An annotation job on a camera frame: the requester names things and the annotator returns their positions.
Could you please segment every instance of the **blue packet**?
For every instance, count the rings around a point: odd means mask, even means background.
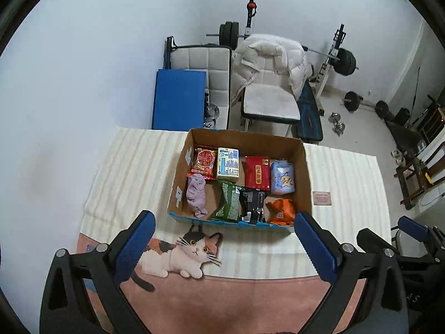
[[[285,195],[295,192],[294,165],[288,161],[273,161],[271,164],[271,193]]]

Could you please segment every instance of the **black snack bag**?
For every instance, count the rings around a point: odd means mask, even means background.
[[[266,222],[264,218],[264,199],[268,193],[258,188],[243,187],[239,195],[243,216],[241,221],[250,225],[256,225],[257,222]]]

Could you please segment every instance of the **calico cat print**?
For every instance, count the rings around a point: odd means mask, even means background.
[[[146,274],[159,277],[167,277],[169,272],[177,272],[183,277],[202,277],[201,265],[213,262],[220,265],[217,259],[217,246],[223,238],[222,233],[217,232],[211,236],[194,230],[194,225],[188,233],[178,238],[175,244],[159,239],[151,239],[147,248],[139,259],[142,271]],[[133,281],[146,291],[153,292],[154,286],[142,280],[135,271],[131,274]]]

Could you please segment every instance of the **red package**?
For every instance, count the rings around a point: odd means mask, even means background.
[[[264,191],[271,190],[271,166],[269,157],[246,157],[244,185]]]
[[[197,157],[187,176],[199,173],[204,179],[215,179],[213,166],[215,164],[217,150],[210,147],[197,147],[195,148],[195,152],[197,153]]]

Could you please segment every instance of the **white snack box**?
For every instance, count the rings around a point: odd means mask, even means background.
[[[218,148],[217,179],[237,181],[239,178],[239,152],[232,148]]]

